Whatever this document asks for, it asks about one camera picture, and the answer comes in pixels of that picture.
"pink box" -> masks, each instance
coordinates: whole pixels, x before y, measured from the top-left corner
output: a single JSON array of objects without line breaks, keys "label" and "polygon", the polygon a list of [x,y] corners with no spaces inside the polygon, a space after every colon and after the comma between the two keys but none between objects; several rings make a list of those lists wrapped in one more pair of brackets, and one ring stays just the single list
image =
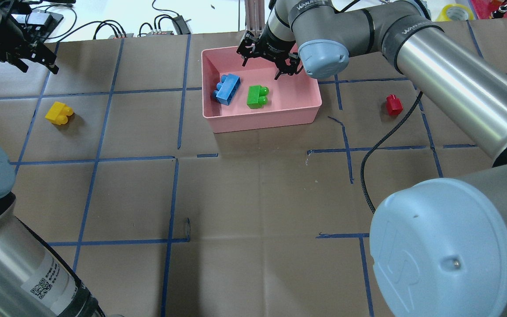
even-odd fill
[{"label": "pink box", "polygon": [[[262,58],[243,59],[237,47],[213,48],[202,52],[203,117],[214,133],[272,128],[276,126],[309,124],[314,121],[322,96],[318,81],[302,71],[298,75],[281,75],[274,80],[277,68]],[[229,106],[218,103],[212,94],[220,76],[240,76],[241,86]],[[269,102],[263,108],[252,110],[247,104],[248,89],[253,85],[269,88]]]}]

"power adapter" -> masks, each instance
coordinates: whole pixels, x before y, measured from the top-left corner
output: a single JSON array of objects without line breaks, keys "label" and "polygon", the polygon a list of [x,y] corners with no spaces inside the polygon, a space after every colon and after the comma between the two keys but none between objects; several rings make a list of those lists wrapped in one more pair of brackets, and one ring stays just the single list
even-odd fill
[{"label": "power adapter", "polygon": [[179,35],[191,34],[191,31],[189,31],[189,27],[187,26],[187,22],[185,22],[185,19],[183,18],[182,15],[178,15],[175,18],[173,18],[171,23],[173,23],[173,28],[175,28],[175,32],[177,32]]}]

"blue toy block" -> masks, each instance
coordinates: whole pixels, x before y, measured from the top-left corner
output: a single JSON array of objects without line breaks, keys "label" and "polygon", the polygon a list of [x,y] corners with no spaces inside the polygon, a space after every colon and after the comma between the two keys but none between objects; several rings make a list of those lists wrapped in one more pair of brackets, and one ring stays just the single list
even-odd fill
[{"label": "blue toy block", "polygon": [[239,87],[240,77],[234,74],[223,75],[217,84],[217,89],[213,92],[213,97],[219,103],[229,106]]}]

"white floor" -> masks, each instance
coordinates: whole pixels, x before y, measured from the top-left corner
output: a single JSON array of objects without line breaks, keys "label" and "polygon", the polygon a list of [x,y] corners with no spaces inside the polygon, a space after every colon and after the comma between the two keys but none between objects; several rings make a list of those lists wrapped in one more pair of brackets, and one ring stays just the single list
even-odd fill
[{"label": "white floor", "polygon": [[[79,0],[74,9],[78,14],[76,27],[82,26],[94,20],[112,19],[119,21],[126,32],[136,33],[143,22],[152,24],[153,19],[159,12],[151,8],[152,0]],[[166,1],[157,0],[156,7],[179,12],[185,20],[189,20],[189,28],[192,33],[218,33],[235,32],[245,29],[245,0],[181,0]],[[343,8],[351,0],[333,0],[336,8]],[[467,3],[467,0],[429,0],[427,2],[431,10],[431,16],[435,20],[441,9],[447,4]],[[381,4],[379,0],[361,0],[353,6],[353,10],[376,6]],[[64,21],[54,31],[53,36],[66,32],[74,21],[74,15],[67,8],[51,8],[51,11],[65,16]],[[66,41],[90,40],[93,38],[96,24],[87,26],[69,36]],[[163,30],[173,30],[171,22],[164,21]],[[103,28],[97,38],[108,38],[112,32]]]}]

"green toy block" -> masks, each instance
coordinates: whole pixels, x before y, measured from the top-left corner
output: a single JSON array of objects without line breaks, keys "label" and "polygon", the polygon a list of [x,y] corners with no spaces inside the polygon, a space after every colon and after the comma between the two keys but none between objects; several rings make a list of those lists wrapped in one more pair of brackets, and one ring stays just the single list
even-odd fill
[{"label": "green toy block", "polygon": [[268,101],[267,94],[269,94],[269,88],[267,87],[262,87],[261,85],[250,86],[250,90],[248,91],[248,107],[250,109],[262,108]]}]

